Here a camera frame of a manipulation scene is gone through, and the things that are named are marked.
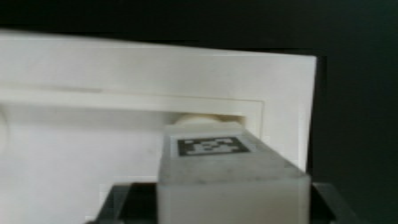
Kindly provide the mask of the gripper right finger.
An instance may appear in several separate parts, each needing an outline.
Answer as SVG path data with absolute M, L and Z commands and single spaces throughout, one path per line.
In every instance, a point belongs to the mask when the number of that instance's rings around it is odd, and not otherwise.
M 357 216 L 330 183 L 310 186 L 309 224 L 369 224 Z

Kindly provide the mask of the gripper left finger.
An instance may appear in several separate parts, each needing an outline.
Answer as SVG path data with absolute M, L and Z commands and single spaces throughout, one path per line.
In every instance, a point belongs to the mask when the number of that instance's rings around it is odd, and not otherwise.
M 85 224 L 158 224 L 156 184 L 113 185 L 95 218 Z

